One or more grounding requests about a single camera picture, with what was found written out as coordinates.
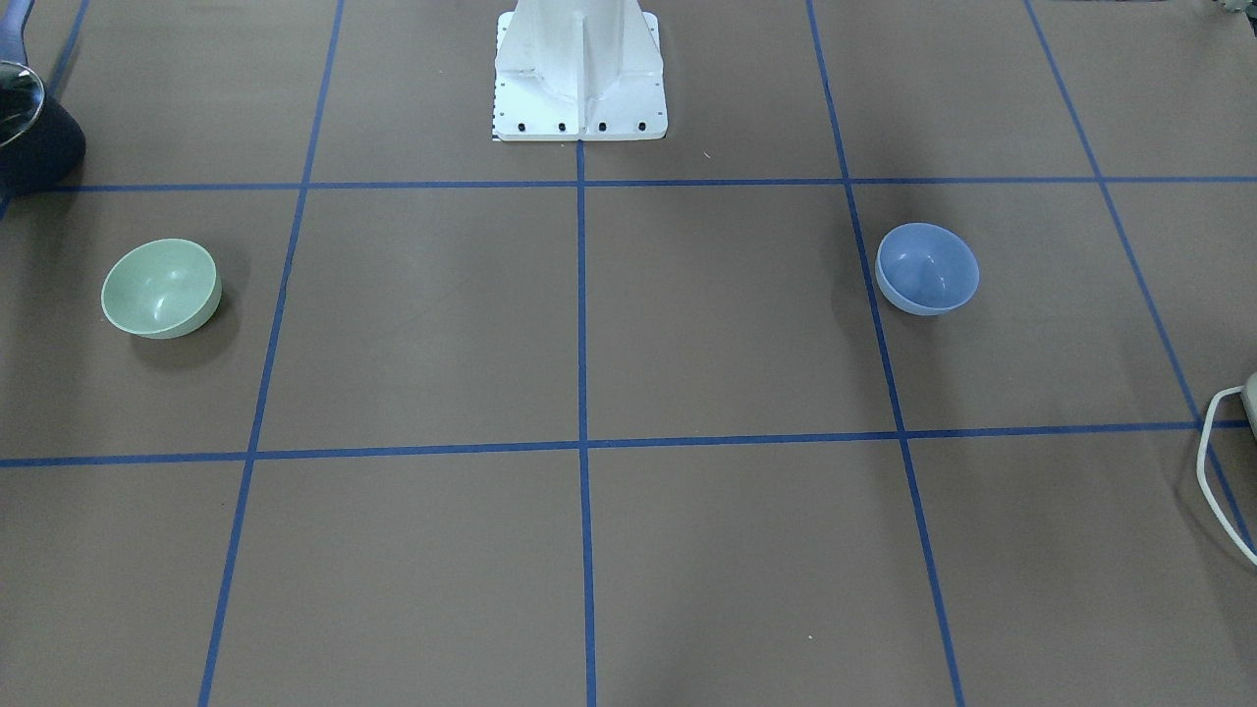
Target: white cable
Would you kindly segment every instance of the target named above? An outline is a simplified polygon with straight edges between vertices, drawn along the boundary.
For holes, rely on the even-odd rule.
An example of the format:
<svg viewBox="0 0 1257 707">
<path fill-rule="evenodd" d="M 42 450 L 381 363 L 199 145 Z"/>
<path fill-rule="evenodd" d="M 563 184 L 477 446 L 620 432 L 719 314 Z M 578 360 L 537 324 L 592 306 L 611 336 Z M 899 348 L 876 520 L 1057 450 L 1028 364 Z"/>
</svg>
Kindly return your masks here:
<svg viewBox="0 0 1257 707">
<path fill-rule="evenodd" d="M 1228 387 L 1227 390 L 1218 391 L 1209 401 L 1209 410 L 1204 414 L 1204 426 L 1200 429 L 1200 448 L 1195 453 L 1195 481 L 1200 483 L 1200 491 L 1204 492 L 1204 499 L 1209 502 L 1209 508 L 1213 508 L 1213 515 L 1217 516 L 1218 522 L 1222 527 L 1227 530 L 1227 535 L 1231 536 L 1231 542 L 1236 543 L 1236 547 L 1248 557 L 1248 561 L 1257 565 L 1257 555 L 1244 545 L 1244 541 L 1236 532 L 1236 528 L 1231 526 L 1231 521 L 1222 513 L 1222 508 L 1218 507 L 1218 499 L 1213 497 L 1213 492 L 1209 491 L 1209 482 L 1204 479 L 1204 455 L 1209 449 L 1209 433 L 1213 430 L 1213 415 L 1218 411 L 1218 403 L 1228 396 L 1242 391 L 1244 387 Z"/>
</svg>

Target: white device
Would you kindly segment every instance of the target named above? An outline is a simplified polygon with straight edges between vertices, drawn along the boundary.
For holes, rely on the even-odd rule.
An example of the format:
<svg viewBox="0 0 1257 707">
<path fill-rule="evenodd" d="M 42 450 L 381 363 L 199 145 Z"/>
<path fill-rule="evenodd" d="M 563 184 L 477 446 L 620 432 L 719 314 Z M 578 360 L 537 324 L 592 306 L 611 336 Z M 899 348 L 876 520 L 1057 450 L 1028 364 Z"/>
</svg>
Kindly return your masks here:
<svg viewBox="0 0 1257 707">
<path fill-rule="evenodd" d="M 1204 425 L 1200 429 L 1200 447 L 1195 452 L 1195 481 L 1200 484 L 1200 492 L 1204 493 L 1204 499 L 1209 502 L 1209 508 L 1213 509 L 1213 516 L 1218 518 L 1222 523 L 1223 530 L 1227 531 L 1227 536 L 1231 537 L 1231 542 L 1236 543 L 1236 547 L 1243 552 L 1244 557 L 1249 562 L 1257 565 L 1257 554 L 1253 554 L 1252 548 L 1244 543 L 1239 533 L 1227 520 L 1227 516 L 1222 512 L 1222 507 L 1218 506 L 1218 499 L 1213 497 L 1213 491 L 1209 489 L 1209 482 L 1204 478 L 1204 458 L 1209 450 L 1209 431 L 1213 429 L 1213 415 L 1218 411 L 1218 403 L 1228 395 L 1239 394 L 1239 399 L 1244 403 L 1244 413 L 1248 415 L 1248 426 L 1252 429 L 1253 439 L 1257 440 L 1257 374 L 1248 376 L 1248 381 L 1244 385 L 1228 387 L 1226 390 L 1219 390 L 1213 400 L 1209 400 L 1209 409 L 1204 414 Z"/>
<path fill-rule="evenodd" d="M 637 0 L 519 0 L 498 19 L 493 137 L 657 140 L 659 19 Z"/>
</svg>

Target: bowl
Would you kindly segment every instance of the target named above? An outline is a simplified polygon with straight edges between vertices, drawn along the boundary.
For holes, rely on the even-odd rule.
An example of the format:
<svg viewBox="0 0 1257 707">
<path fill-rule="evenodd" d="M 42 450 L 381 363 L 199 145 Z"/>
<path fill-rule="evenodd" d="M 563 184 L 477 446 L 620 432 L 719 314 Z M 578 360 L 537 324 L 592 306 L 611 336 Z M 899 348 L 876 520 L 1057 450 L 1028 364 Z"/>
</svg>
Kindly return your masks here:
<svg viewBox="0 0 1257 707">
<path fill-rule="evenodd" d="M 113 326 L 145 338 L 175 338 L 209 321 L 222 298 L 214 258 L 191 240 L 163 238 L 122 257 L 101 287 Z"/>
<path fill-rule="evenodd" d="M 934 224 L 891 229 L 877 247 L 877 287 L 910 315 L 933 317 L 978 291 L 978 259 L 960 237 Z"/>
</svg>

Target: grid line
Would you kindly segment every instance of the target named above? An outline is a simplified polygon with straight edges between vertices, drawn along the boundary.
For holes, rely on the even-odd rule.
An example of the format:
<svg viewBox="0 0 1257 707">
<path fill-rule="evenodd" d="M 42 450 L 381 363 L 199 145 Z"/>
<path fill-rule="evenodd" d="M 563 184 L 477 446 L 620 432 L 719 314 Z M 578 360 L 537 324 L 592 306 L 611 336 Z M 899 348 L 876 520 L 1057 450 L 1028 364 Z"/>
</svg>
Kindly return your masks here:
<svg viewBox="0 0 1257 707">
<path fill-rule="evenodd" d="M 588 189 L 646 186 L 841 186 L 923 184 L 1257 184 L 1257 175 L 1161 175 L 1161 176 L 840 176 L 840 177 L 679 177 L 679 179 L 588 179 Z M 73 184 L 48 189 L 57 194 L 165 192 L 165 191 L 322 191 L 332 189 L 546 189 L 574 187 L 573 180 L 378 180 L 378 181 L 259 181 L 259 182 L 168 182 L 168 184 Z"/>
<path fill-rule="evenodd" d="M 1222 420 L 1214 429 L 1248 429 L 1248 420 Z M 454 454 L 509 454 L 520 452 L 563 452 L 588 449 L 636 449 L 657 447 L 725 447 L 747 444 L 817 444 L 847 442 L 886 442 L 899 439 L 953 439 L 985 437 L 1040 437 L 1079 434 L 1123 434 L 1194 430 L 1192 420 L 1160 423 L 1106 423 L 1095 425 L 1032 425 L 1007 428 L 944 428 L 875 431 L 836 431 L 801 434 L 742 434 L 706 437 L 642 437 L 556 439 L 549 442 L 497 442 L 469 444 L 412 444 L 395 447 L 329 447 L 308 449 L 260 449 L 253 453 L 256 462 L 284 459 L 352 459 L 365 457 L 424 457 Z M 243 462 L 249 452 L 187 452 L 168 454 L 113 454 L 83 457 L 16 457 L 0 459 L 0 469 L 40 467 L 106 467 L 123 464 L 181 464 L 204 462 Z"/>
<path fill-rule="evenodd" d="M 219 586 L 219 599 L 214 611 L 214 625 L 210 629 L 209 648 L 205 654 L 205 672 L 201 677 L 199 707 L 209 707 L 210 692 L 214 687 L 214 671 L 217 667 L 219 645 L 222 639 L 222 626 L 226 621 L 228 601 L 231 595 L 231 580 L 235 574 L 235 561 L 240 550 L 240 533 L 244 528 L 245 509 L 249 504 L 249 489 L 253 484 L 253 469 L 258 458 L 258 444 L 261 438 L 261 425 L 266 415 L 266 396 L 270 391 L 270 374 L 275 365 L 275 351 L 279 346 L 279 331 L 284 321 L 284 304 L 288 299 L 288 281 L 293 272 L 293 258 L 297 242 L 300 238 L 302 219 L 305 213 L 305 199 L 309 194 L 310 174 L 314 171 L 314 155 L 318 151 L 318 136 L 323 125 L 323 108 L 327 106 L 328 86 L 332 82 L 332 67 L 336 63 L 336 47 L 341 34 L 341 19 L 344 15 L 344 0 L 337 0 L 336 14 L 332 18 L 331 36 L 327 44 L 327 57 L 323 62 L 323 77 L 319 84 L 314 118 L 310 121 L 309 143 L 305 150 L 305 166 L 302 171 L 302 187 L 297 195 L 293 214 L 293 228 L 288 237 L 288 252 L 284 255 L 283 274 L 279 278 L 279 293 L 275 297 L 275 313 L 270 323 L 270 338 L 266 343 L 266 357 L 261 367 L 261 380 L 258 384 L 258 404 L 253 428 L 249 433 L 249 449 L 245 453 L 244 469 L 240 474 L 240 492 L 236 497 L 235 515 L 231 521 L 231 535 L 228 540 L 226 559 L 222 562 L 222 581 Z"/>
<path fill-rule="evenodd" d="M 590 379 L 587 269 L 585 258 L 585 142 L 576 142 L 576 302 L 577 302 L 577 434 L 581 457 L 581 548 L 585 577 L 585 703 L 598 704 L 597 623 L 593 585 L 593 498 L 590 491 Z"/>
<path fill-rule="evenodd" d="M 913 452 L 904 434 L 904 415 L 900 408 L 899 391 L 895 386 L 895 371 L 890 361 L 890 350 L 886 346 L 886 336 L 881 326 L 881 315 L 877 311 L 877 296 L 874 291 L 872 274 L 869 269 L 869 254 L 865 248 L 864 233 L 860 226 L 860 210 L 856 205 L 855 189 L 851 184 L 851 172 L 847 166 L 846 147 L 842 143 L 842 130 L 838 123 L 838 113 L 833 101 L 833 92 L 830 86 L 830 70 L 825 62 L 825 48 L 821 43 L 821 30 L 816 21 L 816 6 L 812 0 L 806 0 L 807 19 L 812 30 L 812 44 L 816 50 L 816 63 L 821 74 L 821 87 L 825 91 L 825 103 L 830 113 L 830 127 L 833 132 L 833 147 L 837 151 L 838 169 L 842 172 L 843 191 L 847 199 L 847 209 L 851 211 L 851 228 L 855 235 L 856 249 L 860 252 L 860 269 L 864 274 L 865 292 L 869 297 L 869 313 L 872 317 L 874 331 L 877 335 L 877 350 L 881 355 L 882 372 L 886 379 L 886 392 L 890 398 L 891 411 L 895 416 L 895 433 L 899 439 L 899 452 L 904 463 L 904 474 L 908 482 L 908 491 L 913 499 L 913 513 L 916 518 L 916 533 L 921 543 L 921 557 L 925 561 L 925 572 L 930 584 L 930 595 L 934 600 L 934 614 L 938 619 L 939 639 L 943 643 L 943 654 L 947 659 L 948 676 L 952 681 L 952 694 L 957 707 L 964 707 L 964 686 L 960 679 L 960 668 L 955 659 L 955 647 L 952 643 L 952 628 L 947 618 L 947 604 L 943 599 L 943 587 L 939 581 L 938 566 L 934 561 L 934 547 L 930 542 L 929 525 L 925 518 L 925 508 L 921 504 L 920 488 L 916 484 L 916 468 L 913 464 Z"/>
<path fill-rule="evenodd" d="M 1151 316 L 1153 323 L 1156 327 L 1156 333 L 1161 340 L 1161 346 L 1165 350 L 1166 357 L 1169 357 L 1170 367 L 1174 369 L 1174 376 L 1178 379 L 1179 389 L 1183 392 L 1183 399 L 1187 403 L 1188 411 L 1197 425 L 1200 425 L 1200 411 L 1195 406 L 1195 396 L 1192 395 L 1192 387 L 1187 382 L 1183 366 L 1179 364 L 1178 355 L 1174 351 L 1174 343 L 1170 341 L 1169 331 L 1161 321 L 1161 315 L 1156 308 L 1156 302 L 1153 298 L 1151 289 L 1149 289 L 1148 281 L 1144 278 L 1144 270 L 1139 265 L 1139 258 L 1135 257 L 1135 249 L 1131 247 L 1130 239 L 1126 237 L 1126 228 L 1123 225 L 1121 215 L 1117 213 L 1117 205 L 1114 203 L 1112 194 L 1109 191 L 1107 181 L 1105 180 L 1104 172 L 1100 170 L 1100 162 L 1096 160 L 1095 151 L 1091 148 L 1091 141 L 1087 140 L 1087 133 L 1082 128 L 1082 120 L 1079 117 L 1079 112 L 1073 107 L 1073 99 L 1070 98 L 1070 91 L 1065 86 L 1065 77 L 1061 74 L 1061 69 L 1056 63 L 1056 57 L 1052 54 L 1052 48 L 1047 42 L 1047 34 L 1045 34 L 1043 25 L 1038 21 L 1038 14 L 1035 13 L 1032 0 L 1022 0 L 1022 4 L 1026 6 L 1026 13 L 1029 15 L 1031 24 L 1035 26 L 1035 34 L 1038 36 L 1040 45 L 1043 49 L 1043 55 L 1047 58 L 1047 64 L 1052 69 L 1052 77 L 1056 79 L 1056 87 L 1061 92 L 1065 107 L 1068 109 L 1070 118 L 1073 121 L 1073 128 L 1079 133 L 1079 142 L 1082 145 L 1087 161 L 1091 164 L 1091 171 L 1095 172 L 1096 184 L 1100 186 L 1100 194 L 1104 196 L 1105 205 L 1109 208 L 1109 215 L 1112 218 L 1112 225 L 1117 229 L 1117 238 L 1121 240 L 1121 247 L 1126 253 L 1130 269 L 1135 276 L 1135 281 L 1139 283 L 1139 289 L 1143 293 L 1148 313 Z M 1231 507 L 1232 517 L 1236 521 L 1236 530 L 1239 531 L 1239 536 L 1244 540 L 1248 547 L 1254 547 L 1252 537 L 1248 535 L 1248 526 L 1244 523 L 1243 513 L 1241 513 L 1239 504 L 1236 502 L 1236 494 L 1232 492 L 1231 483 L 1227 481 L 1227 474 L 1222 469 L 1222 463 L 1218 460 L 1218 457 L 1213 452 L 1212 447 L 1209 448 L 1209 462 L 1213 465 L 1214 477 L 1218 479 L 1218 486 L 1222 488 L 1227 504 Z"/>
<path fill-rule="evenodd" d="M 65 70 L 70 65 L 70 57 L 74 55 L 74 47 L 78 44 L 79 31 L 83 30 L 83 19 L 87 18 L 87 9 L 91 4 L 92 0 L 82 0 L 79 3 L 78 13 L 74 14 L 74 24 L 70 25 L 70 34 L 65 38 L 65 44 L 62 45 L 60 54 L 57 55 L 57 65 L 53 68 L 53 78 L 48 82 L 49 96 L 60 96 L 59 91 L 62 81 L 65 79 Z"/>
</svg>

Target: grid square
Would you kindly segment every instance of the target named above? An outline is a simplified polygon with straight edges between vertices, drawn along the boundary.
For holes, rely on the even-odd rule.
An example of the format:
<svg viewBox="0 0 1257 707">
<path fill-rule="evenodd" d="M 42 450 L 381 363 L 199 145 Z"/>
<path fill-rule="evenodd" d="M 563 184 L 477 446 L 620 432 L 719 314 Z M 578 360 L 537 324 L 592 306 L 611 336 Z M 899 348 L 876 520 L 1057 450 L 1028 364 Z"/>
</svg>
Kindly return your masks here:
<svg viewBox="0 0 1257 707">
<path fill-rule="evenodd" d="M 97 3 L 63 103 L 84 184 L 298 181 L 336 3 Z M 248 88 L 236 88 L 244 84 Z"/>
<path fill-rule="evenodd" d="M 238 191 L 15 201 L 0 238 L 0 457 L 248 447 L 294 200 Z M 214 317 L 166 341 L 126 335 L 101 312 L 109 268 L 156 238 L 200 243 L 222 278 Z"/>
<path fill-rule="evenodd" d="M 587 199 L 591 435 L 894 429 L 841 187 Z"/>
<path fill-rule="evenodd" d="M 807 8 L 649 0 L 667 137 L 588 146 L 590 179 L 837 177 Z"/>
<path fill-rule="evenodd" d="M 913 443 L 969 702 L 1252 703 L 1168 481 L 1184 437 Z"/>
<path fill-rule="evenodd" d="M 259 463 L 216 704 L 585 704 L 576 453 Z"/>
<path fill-rule="evenodd" d="M 1257 184 L 1112 184 L 1183 375 L 1202 413 L 1257 371 Z M 1238 398 L 1219 419 L 1243 418 Z"/>
<path fill-rule="evenodd" d="M 856 198 L 870 257 L 891 228 L 931 221 L 982 268 L 973 301 L 940 317 L 879 294 L 909 428 L 1189 419 L 1095 185 L 861 186 Z"/>
<path fill-rule="evenodd" d="M 1021 3 L 818 3 L 816 15 L 852 176 L 1091 174 Z"/>
<path fill-rule="evenodd" d="M 191 704 L 240 464 L 0 469 L 0 703 Z"/>
<path fill-rule="evenodd" d="M 1212 0 L 1035 1 L 1106 175 L 1254 175 L 1257 53 Z"/>
<path fill-rule="evenodd" d="M 954 704 L 896 444 L 591 457 L 600 704 Z"/>
<path fill-rule="evenodd" d="M 310 194 L 263 448 L 574 439 L 574 199 Z"/>
<path fill-rule="evenodd" d="M 572 179 L 569 142 L 493 141 L 498 15 L 514 5 L 347 3 L 314 179 Z"/>
</svg>

